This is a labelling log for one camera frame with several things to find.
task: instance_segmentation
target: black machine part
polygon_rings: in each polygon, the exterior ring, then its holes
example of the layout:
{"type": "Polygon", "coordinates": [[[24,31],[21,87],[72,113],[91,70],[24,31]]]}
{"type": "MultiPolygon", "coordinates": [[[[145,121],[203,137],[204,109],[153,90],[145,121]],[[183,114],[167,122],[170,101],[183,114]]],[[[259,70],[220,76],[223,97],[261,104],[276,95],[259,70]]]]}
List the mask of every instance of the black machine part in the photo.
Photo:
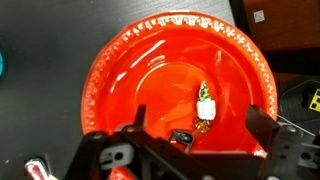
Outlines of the black machine part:
{"type": "Polygon", "coordinates": [[[313,143],[303,142],[301,130],[279,126],[257,106],[248,107],[245,125],[267,151],[265,159],[235,153],[187,155],[143,130],[145,112],[139,106],[134,124],[110,137],[104,132],[85,135],[65,179],[108,179],[118,166],[135,179],[320,179],[320,135],[313,143]]]}

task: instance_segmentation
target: small figurine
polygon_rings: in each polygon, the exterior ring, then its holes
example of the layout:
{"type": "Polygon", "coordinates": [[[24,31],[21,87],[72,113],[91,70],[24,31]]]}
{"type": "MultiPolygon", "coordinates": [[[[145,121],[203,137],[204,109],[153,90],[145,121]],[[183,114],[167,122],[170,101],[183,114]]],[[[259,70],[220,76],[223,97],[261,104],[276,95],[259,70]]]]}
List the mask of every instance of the small figurine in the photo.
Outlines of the small figurine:
{"type": "Polygon", "coordinates": [[[206,82],[201,83],[199,90],[199,99],[197,102],[198,118],[195,121],[195,127],[201,133],[210,130],[210,121],[214,120],[216,116],[216,103],[208,93],[209,88],[206,82]]]}

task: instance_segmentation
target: red plate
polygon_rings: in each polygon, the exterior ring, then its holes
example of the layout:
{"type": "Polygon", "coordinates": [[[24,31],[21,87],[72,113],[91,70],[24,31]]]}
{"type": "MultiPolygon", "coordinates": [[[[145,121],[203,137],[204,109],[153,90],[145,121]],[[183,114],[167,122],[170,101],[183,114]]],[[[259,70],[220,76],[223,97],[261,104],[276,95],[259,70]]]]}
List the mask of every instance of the red plate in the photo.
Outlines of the red plate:
{"type": "Polygon", "coordinates": [[[276,119],[276,96],[265,58],[244,33],[206,14],[168,12],[127,26],[99,53],[84,87],[82,128],[112,134],[146,104],[146,131],[153,137],[185,129],[195,135],[191,152],[263,155],[244,120],[250,104],[276,119]],[[217,115],[210,132],[199,134],[194,120],[204,80],[217,115]]]}

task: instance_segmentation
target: green and white object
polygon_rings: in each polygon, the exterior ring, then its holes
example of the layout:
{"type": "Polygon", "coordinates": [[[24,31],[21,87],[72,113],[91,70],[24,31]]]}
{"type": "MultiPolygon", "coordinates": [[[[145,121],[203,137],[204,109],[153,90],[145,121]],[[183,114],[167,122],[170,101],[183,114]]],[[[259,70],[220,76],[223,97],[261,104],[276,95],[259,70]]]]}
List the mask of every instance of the green and white object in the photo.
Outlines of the green and white object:
{"type": "Polygon", "coordinates": [[[211,121],[216,116],[216,102],[211,98],[208,91],[209,88],[206,82],[203,81],[199,90],[197,114],[199,119],[211,121]]]}

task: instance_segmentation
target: small brown object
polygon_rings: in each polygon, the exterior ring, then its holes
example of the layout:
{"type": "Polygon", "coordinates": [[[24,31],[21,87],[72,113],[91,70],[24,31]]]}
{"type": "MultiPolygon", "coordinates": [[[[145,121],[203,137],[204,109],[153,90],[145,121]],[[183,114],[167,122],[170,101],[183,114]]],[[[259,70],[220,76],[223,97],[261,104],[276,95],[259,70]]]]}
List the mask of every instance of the small brown object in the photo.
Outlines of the small brown object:
{"type": "Polygon", "coordinates": [[[210,131],[210,123],[207,120],[201,120],[197,118],[194,125],[197,128],[197,130],[201,133],[206,133],[210,131]]]}

